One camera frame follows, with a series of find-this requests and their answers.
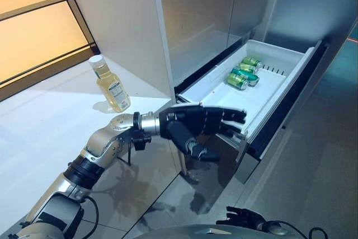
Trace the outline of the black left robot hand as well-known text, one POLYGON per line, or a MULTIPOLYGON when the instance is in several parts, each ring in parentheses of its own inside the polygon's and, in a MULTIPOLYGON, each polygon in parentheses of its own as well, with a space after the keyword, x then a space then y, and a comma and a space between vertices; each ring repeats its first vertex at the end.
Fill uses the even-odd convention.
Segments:
POLYGON ((205 162, 218 162, 220 154, 200 144, 196 137, 202 134, 223 134, 229 138, 241 130, 227 122, 244 124, 247 113, 223 107, 180 105, 159 113, 160 136, 171 140, 185 156, 205 162))

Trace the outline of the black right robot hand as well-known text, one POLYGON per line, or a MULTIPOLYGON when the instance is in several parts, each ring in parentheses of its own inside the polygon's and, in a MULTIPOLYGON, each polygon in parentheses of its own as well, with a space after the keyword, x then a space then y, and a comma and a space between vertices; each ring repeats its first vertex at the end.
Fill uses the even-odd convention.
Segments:
POLYGON ((216 224, 260 230, 260 226, 266 222, 262 215, 245 208, 227 206, 226 210, 227 218, 216 221, 216 224))

